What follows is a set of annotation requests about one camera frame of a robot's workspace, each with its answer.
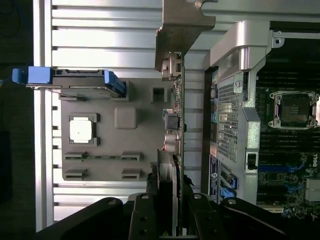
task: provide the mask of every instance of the blue connector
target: blue connector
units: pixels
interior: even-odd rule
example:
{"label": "blue connector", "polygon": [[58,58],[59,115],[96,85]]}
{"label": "blue connector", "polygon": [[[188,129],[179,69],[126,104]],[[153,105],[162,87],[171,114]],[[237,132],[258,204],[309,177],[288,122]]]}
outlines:
{"label": "blue connector", "polygon": [[225,198],[235,198],[236,197],[236,193],[228,188],[228,187],[222,187],[220,189],[220,196],[225,199]]}
{"label": "blue connector", "polygon": [[293,173],[295,171],[301,170],[305,165],[301,164],[300,166],[259,166],[258,172],[275,172],[275,173]]}
{"label": "blue connector", "polygon": [[211,122],[212,123],[218,123],[218,114],[215,112],[215,113],[211,113]]}
{"label": "blue connector", "polygon": [[230,180],[230,185],[231,185],[231,187],[232,187],[233,189],[237,189],[238,179],[237,179],[235,176],[233,176],[233,175],[231,175],[230,177],[231,177],[231,180]]}
{"label": "blue connector", "polygon": [[293,193],[303,188],[302,184],[299,184],[299,186],[290,186],[289,184],[285,183],[284,186],[288,189],[288,193]]}

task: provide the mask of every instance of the screw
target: screw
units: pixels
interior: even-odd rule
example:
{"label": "screw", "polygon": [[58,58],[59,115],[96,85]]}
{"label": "screw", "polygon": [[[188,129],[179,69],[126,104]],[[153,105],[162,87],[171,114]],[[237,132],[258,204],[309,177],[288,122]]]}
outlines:
{"label": "screw", "polygon": [[234,199],[228,200],[228,204],[234,205],[234,204],[236,204],[236,203],[237,203],[237,202],[236,202],[236,200],[234,200]]}
{"label": "screw", "polygon": [[235,82],[235,86],[236,86],[237,88],[242,87],[242,81],[236,81],[236,82]]}
{"label": "screw", "polygon": [[216,235],[217,234],[217,230],[216,229],[211,229],[209,232],[210,232],[211,235]]}

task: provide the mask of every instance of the cable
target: cable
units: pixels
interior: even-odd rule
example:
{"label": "cable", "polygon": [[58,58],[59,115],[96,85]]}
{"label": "cable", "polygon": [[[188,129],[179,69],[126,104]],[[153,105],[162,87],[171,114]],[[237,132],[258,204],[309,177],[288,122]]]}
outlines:
{"label": "cable", "polygon": [[11,1],[11,0],[6,0],[10,5],[11,5],[11,9],[10,9],[10,11],[8,11],[8,12],[1,12],[0,11],[0,15],[3,15],[3,16],[9,16],[9,15],[11,15],[13,12],[14,12],[14,10],[15,10],[15,5],[14,5],[14,3]]}
{"label": "cable", "polygon": [[18,22],[17,22],[17,26],[16,26],[16,30],[14,31],[14,33],[12,34],[5,34],[5,33],[2,33],[0,32],[0,36],[4,37],[4,38],[12,38],[14,37],[20,30],[20,27],[21,27],[21,16],[20,16],[20,13],[19,13],[19,9],[18,7],[16,6],[15,4],[15,1],[14,0],[7,0],[9,1],[11,4],[12,4],[12,8],[16,10],[16,14],[17,14],[17,17],[18,17]]}
{"label": "cable", "polygon": [[300,189],[302,189],[303,185],[302,184],[299,184],[299,186],[290,186],[289,184],[285,183],[284,186],[286,188],[288,188],[288,192],[295,192],[295,191],[298,191]]}
{"label": "cable", "polygon": [[[25,70],[29,65],[30,65],[30,63],[28,62],[28,63],[27,63],[24,67],[22,67],[21,69]],[[8,81],[10,81],[10,80],[12,80],[12,75],[8,76],[5,80],[1,80],[1,79],[0,79],[0,85],[4,84],[4,83],[6,83],[6,82],[8,82]]]}

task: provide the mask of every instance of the pcie slot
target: pcie slot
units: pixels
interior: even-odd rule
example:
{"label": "pcie slot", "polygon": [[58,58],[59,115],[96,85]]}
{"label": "pcie slot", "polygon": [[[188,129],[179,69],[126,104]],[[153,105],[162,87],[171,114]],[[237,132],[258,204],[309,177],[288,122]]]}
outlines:
{"label": "pcie slot", "polygon": [[232,189],[233,187],[228,183],[223,177],[220,178],[220,180],[225,184],[226,187]]}
{"label": "pcie slot", "polygon": [[273,205],[275,202],[287,201],[288,188],[286,186],[258,186],[256,200],[265,204]]}
{"label": "pcie slot", "polygon": [[232,188],[234,190],[237,189],[238,186],[238,179],[236,176],[234,176],[230,171],[228,171],[224,166],[221,165],[221,172],[220,177],[223,183],[228,186],[229,188]]}
{"label": "pcie slot", "polygon": [[237,194],[234,190],[229,187],[220,187],[220,197],[225,198],[236,198]]}
{"label": "pcie slot", "polygon": [[264,172],[275,172],[275,173],[293,173],[294,171],[301,170],[305,165],[300,166],[270,166],[270,165],[259,165],[258,171]]}
{"label": "pcie slot", "polygon": [[281,205],[257,205],[258,207],[269,211],[273,214],[283,214],[284,213],[284,207]]}

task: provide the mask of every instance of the white metal panel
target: white metal panel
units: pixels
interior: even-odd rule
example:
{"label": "white metal panel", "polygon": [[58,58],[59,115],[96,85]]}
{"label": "white metal panel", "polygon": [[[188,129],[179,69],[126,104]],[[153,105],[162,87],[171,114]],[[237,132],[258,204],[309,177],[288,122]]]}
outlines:
{"label": "white metal panel", "polygon": [[[52,65],[69,69],[108,68],[120,78],[160,78],[161,74],[154,71],[154,62],[156,29],[162,24],[161,6],[162,0],[34,1],[34,12],[40,9],[39,14],[34,16],[34,62],[37,66]],[[196,192],[200,188],[201,179],[200,146],[204,87],[202,61],[207,50],[221,40],[223,34],[238,21],[320,22],[319,9],[318,0],[219,0],[217,3],[206,3],[203,6],[205,15],[216,16],[216,26],[214,30],[204,32],[185,57],[187,81],[185,172],[192,178]],[[44,100],[40,94],[36,94],[35,104],[40,105],[40,99]],[[43,141],[44,136],[40,130],[36,131],[38,149],[36,163],[39,164],[36,174],[41,176],[37,176],[36,185],[37,230],[50,225],[53,217],[55,221],[61,220],[103,197],[118,196],[125,201],[132,192],[128,189],[143,192],[146,187],[145,182],[64,181],[60,169],[62,165],[60,104],[54,94],[52,104],[57,109],[52,111],[52,115],[47,110],[46,120],[52,121],[54,126],[52,132],[54,147],[46,146],[46,151],[52,151],[52,156],[48,153],[46,160],[43,159],[44,154],[41,152],[43,145],[39,142]],[[38,109],[35,113],[35,126],[43,126],[45,122],[40,111],[42,108],[35,105],[35,109]],[[53,181],[50,179],[52,164]],[[44,187],[51,186],[51,183],[54,184],[54,190]],[[54,216],[51,216],[53,202]]]}

